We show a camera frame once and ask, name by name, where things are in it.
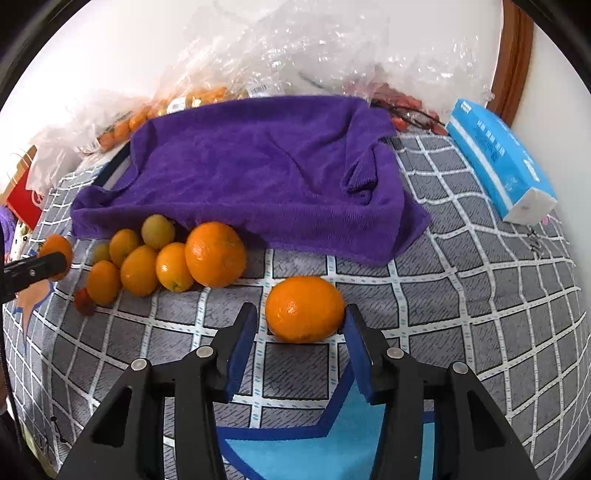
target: large orange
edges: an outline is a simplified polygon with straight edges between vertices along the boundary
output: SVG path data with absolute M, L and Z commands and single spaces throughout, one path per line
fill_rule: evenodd
M 265 306 L 271 331 L 292 343 L 328 337 L 343 323 L 345 301 L 333 284 L 320 277 L 291 277 L 275 285 Z
M 119 230 L 109 242 L 109 255 L 117 268 L 121 268 L 127 256 L 139 247 L 139 235 L 129 228 Z
M 170 291 L 186 291 L 193 285 L 184 250 L 185 244 L 173 242 L 158 253 L 156 276 L 163 287 Z
M 43 257 L 44 255 L 53 254 L 56 252 L 62 253 L 64 257 L 66 257 L 67 266 L 63 273 L 50 277 L 49 279 L 51 281 L 60 281 L 66 277 L 73 257 L 72 246 L 70 245 L 70 242 L 61 235 L 54 233 L 45 239 L 43 245 L 39 249 L 37 256 Z
M 202 223 L 187 238 L 187 266 L 201 285 L 224 288 L 246 268 L 246 248 L 232 227 L 219 222 Z
M 156 250 L 142 245 L 132 251 L 121 265 L 123 288 L 138 297 L 147 297 L 158 286 Z
M 95 263 L 86 280 L 86 291 L 97 305 L 109 306 L 121 290 L 119 269 L 107 260 Z

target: brown wood trim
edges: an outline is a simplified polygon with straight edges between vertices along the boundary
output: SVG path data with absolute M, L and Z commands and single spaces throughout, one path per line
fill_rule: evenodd
M 534 22 L 512 0 L 503 0 L 503 30 L 488 109 L 511 126 L 530 69 Z

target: white stripe on blue package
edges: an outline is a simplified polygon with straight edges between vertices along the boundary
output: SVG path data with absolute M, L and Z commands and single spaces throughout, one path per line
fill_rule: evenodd
M 548 178 L 494 113 L 459 99 L 446 128 L 504 221 L 535 225 L 556 206 Z

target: yellowish-green fruit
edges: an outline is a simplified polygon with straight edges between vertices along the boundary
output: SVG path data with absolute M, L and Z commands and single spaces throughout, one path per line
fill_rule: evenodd
M 152 215 L 142 225 L 144 243 L 154 250 L 160 250 L 174 241 L 174 225 L 163 215 Z
M 102 260 L 111 261 L 109 254 L 109 244 L 98 244 L 92 251 L 92 264 L 96 264 Z

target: bed sheet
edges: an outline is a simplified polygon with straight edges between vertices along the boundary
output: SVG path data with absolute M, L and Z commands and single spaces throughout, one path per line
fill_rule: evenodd
M 96 241 L 72 238 L 69 206 L 99 170 L 65 177 L 50 194 L 25 252 L 34 252 L 51 233 L 67 235 L 74 246 L 72 268 L 63 281 L 40 288 L 31 309 L 18 300 L 4 306 L 20 415 L 55 469 L 131 361 L 172 361 L 208 344 L 244 301 L 259 308 L 259 331 L 239 394 L 232 404 L 216 406 L 228 478 L 244 479 L 240 470 L 249 475 L 249 465 L 233 457 L 246 453 L 232 447 L 236 438 L 248 437 L 246 429 L 318 425 L 348 378 L 344 338 L 283 344 L 268 331 L 263 312 L 270 289 L 282 279 L 320 275 L 356 303 L 392 346 L 434 365 L 465 361 L 505 413 L 540 477 L 558 477 L 589 435 L 591 390 L 589 321 L 559 218 L 553 212 L 546 225 L 533 229 L 503 223 L 450 138 L 405 134 L 389 142 L 405 188 L 433 220 L 387 267 L 249 251 L 244 276 L 228 288 L 159 290 L 146 299 L 123 292 L 112 309 L 98 308 L 92 318 L 81 317 L 72 299 L 86 283 Z M 23 319 L 29 311 L 30 320 Z M 173 412 L 169 401 L 168 480 L 176 479 Z M 67 443 L 59 442 L 51 416 Z

